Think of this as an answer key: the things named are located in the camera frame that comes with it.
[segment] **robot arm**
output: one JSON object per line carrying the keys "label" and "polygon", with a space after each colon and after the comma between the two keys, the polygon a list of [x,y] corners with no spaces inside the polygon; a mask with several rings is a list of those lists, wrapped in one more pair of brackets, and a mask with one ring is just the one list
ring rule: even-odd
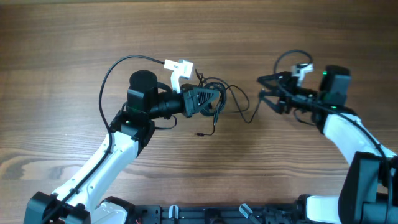
{"label": "robot arm", "polygon": [[118,199],[104,201],[98,208],[97,205],[116,176],[147,146],[157,129],[153,119],[170,119],[177,113],[190,118],[218,98],[217,90],[189,84],[184,84],[181,88],[176,86],[180,77],[189,78],[192,63],[166,60],[164,67],[173,70],[173,90],[166,84],[159,83],[156,75],[150,71],[133,73],[127,90],[126,110],[123,106],[110,124],[110,151],[107,151],[110,141],[108,134],[99,149],[70,180],[51,195],[37,192],[32,197],[24,223],[47,223],[43,218],[48,216],[51,220],[62,218],[67,223],[126,222],[127,215],[134,209],[133,205]]}
{"label": "robot arm", "polygon": [[[295,52],[307,55],[310,63],[293,66],[292,72],[259,77],[258,82],[270,90],[263,89],[259,97],[279,114],[288,114],[291,109],[312,113],[314,125],[336,144],[351,165],[340,196],[305,195],[302,200],[303,219],[322,223],[384,223],[386,217],[390,217],[388,223],[398,223],[395,174],[398,157],[380,145],[362,125],[356,113],[345,107],[346,92],[351,81],[349,70],[328,65],[319,91],[306,89],[302,87],[303,79],[307,72],[312,71],[312,58],[308,53],[292,50],[283,54],[277,63],[285,55]],[[271,85],[271,81],[276,81],[277,85]],[[279,100],[274,104],[267,96],[276,96]],[[389,194],[377,192],[379,183],[389,188]]]}

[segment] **wood grain surface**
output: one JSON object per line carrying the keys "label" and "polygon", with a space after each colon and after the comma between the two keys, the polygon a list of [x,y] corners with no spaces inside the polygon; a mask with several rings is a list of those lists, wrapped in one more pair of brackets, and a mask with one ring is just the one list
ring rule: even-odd
{"label": "wood grain surface", "polygon": [[169,2],[194,0],[0,0],[0,5],[21,4],[71,4],[71,3],[99,3],[99,2]]}
{"label": "wood grain surface", "polygon": [[[282,52],[306,50],[315,71],[305,86],[318,87],[325,65],[350,68],[347,105],[397,151],[397,7],[344,0],[1,6],[0,223],[21,223],[36,191],[51,193],[97,150],[106,134],[100,85],[112,63],[129,54],[185,58],[205,76],[239,85],[252,102],[249,116],[261,89],[257,77],[270,74]],[[280,70],[304,61],[291,56]],[[129,76],[142,69],[170,83],[170,72],[155,63],[123,62],[106,84],[108,121],[126,101]],[[229,99],[225,111],[236,109]],[[212,118],[177,117],[177,127],[157,131],[106,196],[137,205],[238,205],[340,193],[347,163],[292,115],[262,104],[252,124],[221,115],[215,135],[205,138],[194,133],[210,132]]]}

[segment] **wooden surface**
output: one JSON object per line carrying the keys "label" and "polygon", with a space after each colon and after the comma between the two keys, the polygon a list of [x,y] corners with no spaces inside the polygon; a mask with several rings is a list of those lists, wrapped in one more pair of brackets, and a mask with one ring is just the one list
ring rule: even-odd
{"label": "wooden surface", "polygon": [[[112,63],[129,54],[189,59],[205,76],[239,85],[253,108],[256,78],[270,74],[282,52],[307,50],[315,72],[305,86],[317,88],[327,64],[350,68],[347,105],[398,150],[397,6],[341,0],[0,7],[0,223],[22,222],[36,191],[51,193],[97,150],[106,134],[100,85]],[[304,61],[292,56],[280,69]],[[126,101],[129,76],[141,69],[169,83],[170,72],[152,62],[120,64],[105,88],[108,121]],[[225,111],[235,109],[229,99]],[[211,131],[211,118],[177,117],[178,126],[157,131],[106,196],[137,205],[237,205],[340,192],[347,163],[292,115],[262,104],[252,124],[223,115],[205,138],[194,133]]]}
{"label": "wooden surface", "polygon": [[194,0],[0,0],[0,5],[20,4],[71,4],[71,3],[99,3],[99,2],[165,2],[165,1],[194,1]]}

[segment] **white bracket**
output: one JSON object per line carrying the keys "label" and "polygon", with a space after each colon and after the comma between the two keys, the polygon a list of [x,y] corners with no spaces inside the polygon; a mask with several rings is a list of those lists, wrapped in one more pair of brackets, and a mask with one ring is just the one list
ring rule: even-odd
{"label": "white bracket", "polygon": [[103,202],[91,213],[91,224],[123,224],[128,212],[120,205]]}
{"label": "white bracket", "polygon": [[180,59],[178,62],[171,60],[164,61],[164,68],[172,70],[171,82],[172,89],[180,93],[180,83],[178,80],[181,78],[189,79],[191,77],[193,64],[189,61]]}
{"label": "white bracket", "polygon": [[180,213],[180,208],[176,205],[172,205],[169,208],[169,218],[178,219],[178,214]]}
{"label": "white bracket", "polygon": [[307,198],[307,218],[322,223],[340,224],[338,196],[310,196]]}
{"label": "white bracket", "polygon": [[303,85],[305,74],[313,71],[312,64],[301,64],[292,66],[292,76],[298,77],[297,86]]}

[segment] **black wire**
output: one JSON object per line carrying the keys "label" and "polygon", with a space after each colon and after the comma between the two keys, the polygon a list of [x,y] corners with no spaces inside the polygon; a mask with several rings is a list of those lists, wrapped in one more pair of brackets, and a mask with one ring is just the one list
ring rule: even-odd
{"label": "black wire", "polygon": [[[210,84],[210,83],[207,83],[207,82],[206,82],[207,80],[218,80],[218,81],[221,81],[221,83],[217,83],[217,84],[218,84],[219,86],[222,86],[222,87],[223,87],[222,89],[229,90],[229,91],[231,92],[232,97],[233,97],[234,102],[235,102],[235,105],[236,105],[236,107],[238,108],[237,111],[230,112],[230,113],[238,113],[238,112],[239,112],[239,114],[241,115],[243,121],[246,122],[247,124],[249,124],[249,123],[251,123],[251,122],[253,121],[254,115],[257,113],[257,110],[258,110],[258,107],[259,107],[261,101],[259,101],[259,103],[257,104],[256,109],[254,110],[253,115],[251,116],[251,119],[248,121],[248,120],[243,116],[243,112],[247,111],[247,110],[250,108],[250,100],[249,100],[249,97],[247,96],[247,94],[246,94],[240,87],[238,87],[238,86],[236,86],[236,85],[229,85],[226,81],[224,81],[224,80],[222,80],[222,79],[220,79],[220,78],[217,78],[217,77],[208,77],[208,78],[205,78],[205,77],[203,76],[202,73],[198,73],[198,71],[196,71],[196,73],[197,73],[197,77],[198,77],[198,79],[199,79],[199,84],[198,84],[199,87],[207,88],[207,87],[208,87],[207,85]],[[231,87],[237,88],[237,89],[244,95],[246,101],[248,102],[248,105],[247,105],[247,107],[246,107],[245,109],[243,109],[243,110],[241,109],[241,107],[240,107],[240,105],[239,105],[239,103],[238,103],[238,99],[236,98],[236,96],[235,96],[235,94],[234,94],[234,91],[232,90]],[[223,91],[220,97],[223,97],[223,100],[225,100],[225,102],[224,102],[223,104],[225,104],[225,103],[226,103],[226,91]],[[221,105],[221,111],[220,111],[220,113],[222,112],[224,106],[225,106],[225,105]]]}
{"label": "black wire", "polygon": [[116,61],[111,68],[108,70],[108,72],[106,73],[104,80],[102,82],[101,85],[101,89],[99,91],[99,98],[98,98],[98,107],[99,107],[99,113],[101,114],[101,118],[105,124],[106,130],[108,132],[108,137],[109,137],[109,145],[107,150],[105,151],[104,155],[102,156],[102,158],[98,161],[98,163],[92,168],[92,170],[89,171],[89,173],[76,185],[76,187],[72,188],[70,193],[63,198],[63,200],[48,214],[44,217],[44,219],[42,220],[42,223],[46,223],[47,221],[50,220],[51,216],[53,216],[56,212],[58,212],[58,210],[61,208],[61,206],[75,193],[78,192],[78,189],[87,181],[87,179],[90,178],[90,176],[98,169],[98,167],[104,162],[104,160],[106,159],[106,157],[108,156],[108,154],[111,152],[112,149],[112,131],[111,128],[109,127],[108,122],[106,121],[104,112],[102,110],[102,94],[104,92],[104,87],[105,87],[105,83],[106,80],[108,79],[109,74],[112,72],[113,68],[119,64],[120,62],[129,59],[129,58],[143,58],[143,59],[147,59],[153,62],[157,62],[159,64],[164,64],[164,62],[160,61],[160,60],[156,60],[147,56],[143,56],[143,55],[128,55],[125,56],[121,59],[119,59],[118,61]]}
{"label": "black wire", "polygon": [[[254,115],[256,115],[259,106],[260,106],[260,102],[258,102],[256,109],[253,112],[253,115],[251,116],[251,119],[248,121],[244,116],[243,116],[243,112],[247,111],[250,108],[250,100],[249,97],[247,96],[247,94],[238,86],[236,85],[229,85],[226,81],[220,79],[220,78],[216,78],[216,77],[208,77],[205,78],[204,75],[202,73],[198,73],[198,71],[195,69],[196,75],[199,79],[199,87],[203,87],[203,88],[209,88],[209,89],[214,89],[214,90],[218,90],[220,93],[220,97],[218,100],[218,103],[216,105],[216,109],[214,111],[210,111],[210,106],[207,106],[205,108],[203,108],[200,113],[203,116],[213,116],[213,132],[210,134],[204,134],[204,133],[196,133],[196,135],[198,136],[211,136],[214,134],[215,130],[216,130],[216,123],[218,121],[218,116],[223,113],[224,107],[226,105],[226,101],[227,101],[227,93],[226,91],[229,90],[232,94],[232,97],[234,99],[234,102],[236,104],[236,107],[238,107],[237,111],[232,111],[232,112],[227,112],[227,113],[223,113],[223,114],[228,114],[228,113],[240,113],[242,119],[244,122],[246,122],[247,124],[251,123],[254,119]],[[220,82],[207,82],[208,80],[218,80]],[[247,107],[245,107],[245,109],[241,109],[238,100],[236,99],[236,96],[234,94],[234,91],[232,90],[232,87],[237,88],[245,97],[246,101],[248,102]]]}
{"label": "black wire", "polygon": [[121,111],[124,111],[124,108],[125,108],[126,106],[127,106],[127,102],[124,102],[123,105],[122,105]]}
{"label": "black wire", "polygon": [[318,108],[318,109],[320,109],[320,110],[329,112],[329,113],[331,113],[331,114],[336,114],[336,115],[338,115],[338,116],[344,118],[345,120],[349,121],[351,124],[353,124],[354,126],[356,126],[359,130],[361,130],[361,131],[366,135],[366,137],[369,138],[369,140],[372,142],[372,144],[374,144],[374,146],[376,147],[376,149],[380,152],[381,157],[383,158],[383,161],[384,161],[384,168],[385,168],[385,170],[386,170],[386,172],[387,172],[386,175],[387,175],[387,178],[388,178],[388,180],[387,180],[388,201],[387,201],[387,211],[386,211],[386,217],[385,217],[384,223],[388,223],[389,213],[390,213],[391,205],[392,205],[392,181],[391,181],[391,172],[390,172],[390,168],[389,168],[389,163],[388,163],[388,160],[387,160],[387,157],[386,157],[384,151],[381,149],[381,144],[378,143],[378,142],[376,142],[376,140],[368,133],[368,131],[365,130],[365,129],[364,129],[361,125],[359,125],[356,121],[353,121],[352,119],[348,118],[347,116],[345,116],[345,115],[343,115],[343,114],[341,114],[341,113],[339,113],[339,112],[337,112],[337,111],[334,111],[334,110],[331,110],[331,109],[329,109],[329,108],[327,108],[327,107],[324,107],[324,106],[322,106],[322,105],[319,105],[319,104],[316,103],[316,102],[309,102],[309,101],[303,100],[303,99],[301,99],[301,98],[298,98],[298,97],[294,96],[293,94],[289,93],[289,92],[279,83],[279,81],[278,81],[278,79],[277,79],[277,74],[276,74],[277,67],[278,67],[278,63],[279,63],[286,55],[292,54],[292,53],[300,53],[300,54],[306,55],[306,56],[308,57],[308,59],[310,60],[310,61],[308,62],[308,64],[307,64],[307,66],[310,65],[310,64],[312,64],[312,62],[313,62],[312,56],[311,56],[309,53],[307,53],[307,52],[305,52],[305,51],[303,51],[303,50],[289,50],[289,51],[283,53],[283,54],[276,60],[276,62],[275,62],[275,64],[274,64],[275,81],[276,81],[276,83],[277,83],[277,85],[278,85],[279,90],[282,91],[282,92],[284,92],[285,95],[288,96],[288,97],[290,97],[293,101],[296,101],[296,102],[298,102],[298,103],[303,103],[303,104],[306,104],[306,105],[308,105],[308,106],[311,106],[311,107],[314,107],[314,108]]}
{"label": "black wire", "polygon": [[309,126],[315,126],[315,124],[312,124],[312,123],[309,123],[309,122],[306,122],[306,121],[301,120],[301,119],[299,118],[299,116],[297,116],[297,113],[296,113],[296,111],[298,111],[298,110],[299,110],[298,108],[296,108],[296,109],[293,110],[294,118],[295,118],[298,122],[303,123],[303,124],[307,124],[307,125],[309,125]]}
{"label": "black wire", "polygon": [[174,125],[173,125],[172,127],[155,127],[155,129],[156,129],[156,130],[170,130],[170,129],[176,127],[176,125],[177,125],[177,118],[176,118],[174,115],[172,115],[172,117],[174,118]]}

